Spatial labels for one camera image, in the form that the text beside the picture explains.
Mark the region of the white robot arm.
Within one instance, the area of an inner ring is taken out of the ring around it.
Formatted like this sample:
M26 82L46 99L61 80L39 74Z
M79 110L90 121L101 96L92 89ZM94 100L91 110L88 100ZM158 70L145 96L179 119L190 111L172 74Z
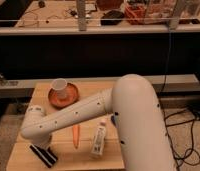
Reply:
M53 114L39 105L29 107L21 136L46 148L52 132L108 113L114 115L126 171L177 171L156 92L136 74Z

